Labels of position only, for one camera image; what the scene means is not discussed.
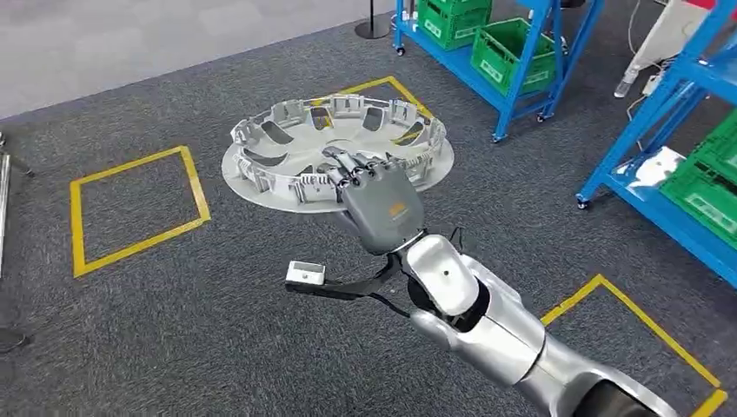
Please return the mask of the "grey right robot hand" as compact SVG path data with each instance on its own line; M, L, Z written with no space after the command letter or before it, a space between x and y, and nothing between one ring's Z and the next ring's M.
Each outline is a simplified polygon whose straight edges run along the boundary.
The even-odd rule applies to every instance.
M366 157L335 146L322 153L336 161L324 173L345 208L342 219L370 254L395 252L426 231L421 198L400 158Z

